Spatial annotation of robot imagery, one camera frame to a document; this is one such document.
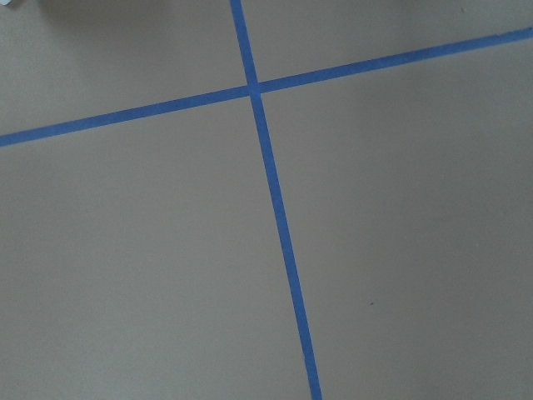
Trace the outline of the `blue tape grid lines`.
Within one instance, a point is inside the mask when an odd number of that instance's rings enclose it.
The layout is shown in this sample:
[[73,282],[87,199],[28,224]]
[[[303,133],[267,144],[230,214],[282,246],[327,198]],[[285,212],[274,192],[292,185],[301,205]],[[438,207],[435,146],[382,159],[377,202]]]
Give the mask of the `blue tape grid lines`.
[[529,1],[1,9],[4,399],[529,399]]

